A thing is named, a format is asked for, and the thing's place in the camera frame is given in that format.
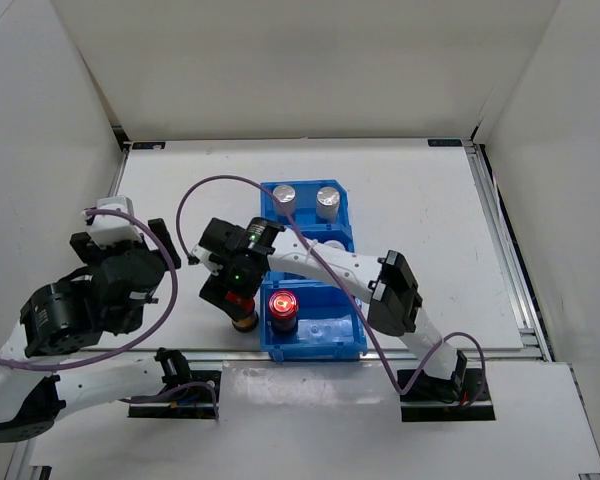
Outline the red-lid sauce jar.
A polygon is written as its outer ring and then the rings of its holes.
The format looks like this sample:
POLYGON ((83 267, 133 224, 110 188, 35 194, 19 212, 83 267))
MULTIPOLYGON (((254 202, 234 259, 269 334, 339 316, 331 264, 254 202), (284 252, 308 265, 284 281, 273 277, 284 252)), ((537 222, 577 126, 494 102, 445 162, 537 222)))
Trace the red-lid sauce jar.
POLYGON ((298 311, 298 300, 291 291, 278 290, 269 298, 271 325, 278 332, 288 333, 296 328, 298 311))
POLYGON ((246 298, 228 292, 225 296, 227 315, 231 318, 233 327, 240 333, 249 333, 259 324, 259 316, 255 309, 253 297, 246 298))

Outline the silver-lid salt shaker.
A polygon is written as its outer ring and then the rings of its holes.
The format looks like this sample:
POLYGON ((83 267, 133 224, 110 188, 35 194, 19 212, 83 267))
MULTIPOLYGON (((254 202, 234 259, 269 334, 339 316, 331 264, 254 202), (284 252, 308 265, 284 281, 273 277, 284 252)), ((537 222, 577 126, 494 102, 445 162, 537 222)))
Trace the silver-lid salt shaker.
POLYGON ((285 217, 287 214, 294 216, 296 210, 296 190, 292 185, 280 184, 272 191, 276 200, 274 201, 274 211, 278 217, 285 217))
POLYGON ((341 196, 337 188, 325 186, 316 194, 316 215, 327 223, 338 220, 341 196))

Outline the white-lid spice jar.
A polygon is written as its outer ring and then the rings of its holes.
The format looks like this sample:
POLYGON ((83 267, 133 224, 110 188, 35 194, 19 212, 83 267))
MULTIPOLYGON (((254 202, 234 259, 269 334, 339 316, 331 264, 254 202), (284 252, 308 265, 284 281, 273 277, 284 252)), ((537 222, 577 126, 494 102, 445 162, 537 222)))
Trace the white-lid spice jar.
POLYGON ((337 240, 328 240, 328 241, 325 242, 325 245, 329 246, 331 248, 334 248, 334 249, 341 250, 341 251, 345 251, 346 250, 346 247, 341 242, 339 242, 337 240))

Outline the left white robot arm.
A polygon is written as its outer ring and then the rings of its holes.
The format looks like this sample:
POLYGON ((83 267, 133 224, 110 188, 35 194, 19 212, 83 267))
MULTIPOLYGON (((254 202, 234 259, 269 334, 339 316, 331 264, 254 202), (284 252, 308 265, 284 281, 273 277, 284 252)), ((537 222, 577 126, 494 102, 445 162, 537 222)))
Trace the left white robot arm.
POLYGON ((126 218, 98 215, 69 244, 82 265, 37 289, 0 352, 0 444, 48 431, 68 405, 60 371, 105 333, 131 334, 165 275, 181 266, 163 219, 139 228, 126 218))

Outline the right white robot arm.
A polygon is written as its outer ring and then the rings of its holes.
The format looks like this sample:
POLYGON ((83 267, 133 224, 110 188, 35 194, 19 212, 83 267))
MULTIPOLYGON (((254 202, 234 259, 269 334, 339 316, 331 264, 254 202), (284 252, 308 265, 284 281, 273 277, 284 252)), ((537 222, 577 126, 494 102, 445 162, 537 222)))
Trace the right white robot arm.
POLYGON ((467 360, 444 339, 422 306, 406 258, 390 250, 365 256, 309 240, 290 227, 255 217, 242 228, 212 219, 190 253, 210 273, 200 296, 240 317, 269 272, 288 273, 339 288, 368 307, 366 324, 399 339, 424 367, 409 385, 431 399, 458 400, 467 360))

